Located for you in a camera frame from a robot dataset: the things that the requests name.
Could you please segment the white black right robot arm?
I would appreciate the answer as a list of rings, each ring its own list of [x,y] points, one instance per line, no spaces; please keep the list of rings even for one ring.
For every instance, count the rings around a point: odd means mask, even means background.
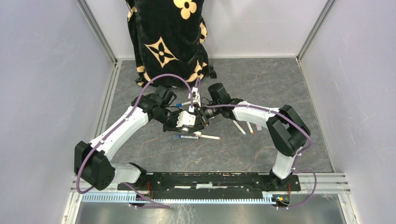
[[[297,154],[311,143],[311,132],[290,105],[268,108],[254,105],[239,98],[231,98],[222,83],[208,87],[209,104],[203,107],[205,115],[222,115],[233,121],[249,122],[266,128],[278,150],[270,170],[270,185],[275,190],[284,189],[292,176],[292,166]]]

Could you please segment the black floral blanket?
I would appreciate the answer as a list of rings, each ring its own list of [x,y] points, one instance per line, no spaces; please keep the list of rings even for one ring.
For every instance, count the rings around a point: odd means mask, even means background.
[[[127,0],[127,27],[132,41],[138,77],[144,87],[183,88],[174,74],[190,86],[197,79],[217,78],[203,46],[207,27],[202,16],[202,0]]]

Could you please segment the orange capped white marker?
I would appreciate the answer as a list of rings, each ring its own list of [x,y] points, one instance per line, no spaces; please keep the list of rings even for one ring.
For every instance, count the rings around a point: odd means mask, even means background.
[[[251,134],[254,134],[254,131],[253,131],[253,129],[252,129],[252,126],[251,126],[250,122],[246,122],[246,124],[247,124],[247,126],[248,126],[249,132],[250,132]]]

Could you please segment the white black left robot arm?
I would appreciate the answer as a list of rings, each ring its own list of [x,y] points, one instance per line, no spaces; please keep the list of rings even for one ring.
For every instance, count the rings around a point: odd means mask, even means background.
[[[74,149],[74,173],[91,188],[104,190],[112,183],[127,182],[135,190],[147,184],[146,171],[140,166],[112,164],[120,147],[141,127],[157,120],[165,127],[176,127],[177,115],[168,107],[177,98],[169,88],[159,86],[154,93],[135,98],[126,112],[104,133]]]

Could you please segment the blue capped white marker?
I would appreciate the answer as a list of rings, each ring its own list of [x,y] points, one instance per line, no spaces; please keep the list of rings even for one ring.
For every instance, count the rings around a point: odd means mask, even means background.
[[[234,125],[239,129],[239,131],[243,134],[246,135],[247,133],[244,131],[244,129],[238,124],[237,121],[233,121]]]

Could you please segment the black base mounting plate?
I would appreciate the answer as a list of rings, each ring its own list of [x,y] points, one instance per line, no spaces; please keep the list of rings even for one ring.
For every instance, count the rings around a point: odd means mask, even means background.
[[[297,175],[276,188],[269,173],[259,172],[153,172],[141,175],[132,187],[149,190],[153,199],[261,199],[266,192],[301,190]]]

